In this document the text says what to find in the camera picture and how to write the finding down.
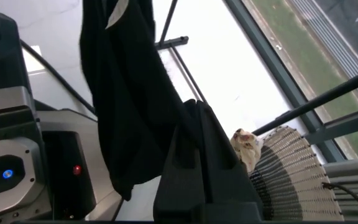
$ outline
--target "blue light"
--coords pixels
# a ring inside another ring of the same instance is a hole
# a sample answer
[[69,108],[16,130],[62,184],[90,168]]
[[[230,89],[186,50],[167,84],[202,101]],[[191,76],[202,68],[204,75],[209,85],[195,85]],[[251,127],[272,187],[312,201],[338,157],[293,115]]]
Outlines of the blue light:
[[2,176],[4,179],[11,178],[13,176],[13,170],[5,170]]

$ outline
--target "window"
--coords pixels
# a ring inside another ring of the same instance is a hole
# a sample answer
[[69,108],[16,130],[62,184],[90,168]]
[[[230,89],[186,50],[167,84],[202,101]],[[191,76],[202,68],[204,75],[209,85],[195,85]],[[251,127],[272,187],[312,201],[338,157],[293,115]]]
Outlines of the window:
[[[307,99],[358,75],[358,1],[242,0]],[[358,111],[358,89],[316,109],[323,122]],[[336,138],[358,158],[358,133]]]

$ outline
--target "red light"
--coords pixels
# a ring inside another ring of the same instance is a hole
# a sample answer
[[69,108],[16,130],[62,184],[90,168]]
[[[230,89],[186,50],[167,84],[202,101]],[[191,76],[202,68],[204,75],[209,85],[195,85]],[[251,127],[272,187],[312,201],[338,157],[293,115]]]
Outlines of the red light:
[[74,174],[74,175],[80,175],[80,174],[81,174],[81,171],[82,171],[81,166],[79,166],[79,165],[74,166],[74,168],[73,168],[73,174]]

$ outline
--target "woven laundry basket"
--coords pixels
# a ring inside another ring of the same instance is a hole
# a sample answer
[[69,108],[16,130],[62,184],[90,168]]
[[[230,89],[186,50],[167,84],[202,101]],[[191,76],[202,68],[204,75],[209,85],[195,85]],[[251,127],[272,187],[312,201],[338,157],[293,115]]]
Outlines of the woven laundry basket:
[[266,220],[344,221],[329,179],[307,140],[278,127],[265,139],[250,176],[264,204]]

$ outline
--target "white floor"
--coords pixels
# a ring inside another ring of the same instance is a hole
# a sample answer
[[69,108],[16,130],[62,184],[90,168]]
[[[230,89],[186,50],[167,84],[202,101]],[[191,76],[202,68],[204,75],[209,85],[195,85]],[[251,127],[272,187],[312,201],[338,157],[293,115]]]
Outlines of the white floor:
[[[154,0],[157,37],[169,7],[168,0]],[[0,0],[0,12],[14,18],[22,39],[36,46],[74,89],[91,102],[78,56],[80,0]],[[179,1],[167,38],[182,35],[190,38],[189,43],[177,49],[228,136],[238,128],[253,131],[291,109],[221,0]],[[171,53],[161,51],[161,58],[182,100],[194,98]],[[37,100],[90,115],[42,66],[30,61],[28,57],[26,63],[31,67],[30,82]],[[287,125],[305,132],[297,119]],[[151,220],[158,180],[136,186],[132,200],[124,203],[118,219]]]

